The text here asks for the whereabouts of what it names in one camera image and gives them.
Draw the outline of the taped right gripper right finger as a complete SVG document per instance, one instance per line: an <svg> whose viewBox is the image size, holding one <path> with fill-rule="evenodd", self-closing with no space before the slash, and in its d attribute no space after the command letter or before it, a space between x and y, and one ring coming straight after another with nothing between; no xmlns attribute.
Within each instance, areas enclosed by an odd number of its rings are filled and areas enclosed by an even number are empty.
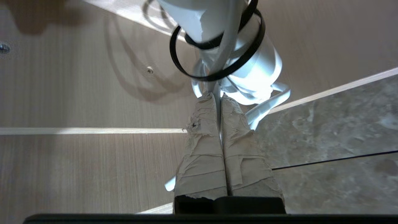
<svg viewBox="0 0 398 224"><path fill-rule="evenodd" d="M277 197L283 192L267 164L239 104L221 99L223 153L229 193L234 197Z"/></svg>

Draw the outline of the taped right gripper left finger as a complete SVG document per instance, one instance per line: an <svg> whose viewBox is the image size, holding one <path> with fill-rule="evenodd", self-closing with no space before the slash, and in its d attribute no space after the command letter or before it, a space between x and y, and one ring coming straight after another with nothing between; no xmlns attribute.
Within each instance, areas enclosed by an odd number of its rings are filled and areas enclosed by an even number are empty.
<svg viewBox="0 0 398 224"><path fill-rule="evenodd" d="M190 122L183 159L176 170L174 196L216 200L228 195L223 148L213 93L198 98Z"/></svg>

